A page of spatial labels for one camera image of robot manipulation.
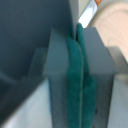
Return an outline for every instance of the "gray surface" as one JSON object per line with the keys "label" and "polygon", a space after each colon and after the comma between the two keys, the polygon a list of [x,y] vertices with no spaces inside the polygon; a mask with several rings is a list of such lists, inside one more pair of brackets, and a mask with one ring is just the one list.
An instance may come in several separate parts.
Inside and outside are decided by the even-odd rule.
{"label": "gray surface", "polygon": [[84,29],[90,75],[97,79],[96,113],[92,128],[107,128],[111,91],[117,69],[95,28]]}
{"label": "gray surface", "polygon": [[38,87],[43,77],[24,78],[0,99],[0,125]]}
{"label": "gray surface", "polygon": [[0,98],[5,95],[18,81],[0,72]]}
{"label": "gray surface", "polygon": [[48,46],[55,25],[75,32],[77,0],[1,0],[0,70],[20,79],[28,73],[34,50]]}
{"label": "gray surface", "polygon": [[47,56],[47,48],[37,48],[35,50],[28,76],[41,76]]}
{"label": "gray surface", "polygon": [[52,128],[50,103],[49,81],[46,78],[1,128]]}
{"label": "gray surface", "polygon": [[79,17],[82,15],[90,0],[79,0]]}
{"label": "gray surface", "polygon": [[44,75],[49,77],[51,87],[51,107],[54,128],[67,128],[67,70],[69,55],[67,34],[53,29],[44,68]]}
{"label": "gray surface", "polygon": [[128,75],[115,76],[107,128],[128,127]]}
{"label": "gray surface", "polygon": [[119,73],[128,73],[128,63],[125,60],[120,49],[117,46],[108,47],[107,49],[117,67],[118,72]]}
{"label": "gray surface", "polygon": [[96,28],[84,29],[84,41],[90,74],[113,74],[116,67]]}

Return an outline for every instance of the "white object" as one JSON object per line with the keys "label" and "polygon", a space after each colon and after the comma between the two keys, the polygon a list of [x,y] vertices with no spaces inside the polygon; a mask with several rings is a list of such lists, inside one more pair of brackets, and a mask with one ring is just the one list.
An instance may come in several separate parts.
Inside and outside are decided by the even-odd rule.
{"label": "white object", "polygon": [[83,28],[86,28],[88,26],[91,19],[95,15],[96,11],[97,11],[97,4],[94,0],[91,0],[87,8],[85,9],[84,13],[79,19],[79,23],[82,24]]}
{"label": "white object", "polygon": [[2,128],[52,128],[48,79],[38,86]]}
{"label": "white object", "polygon": [[115,77],[107,128],[128,128],[128,75]]}

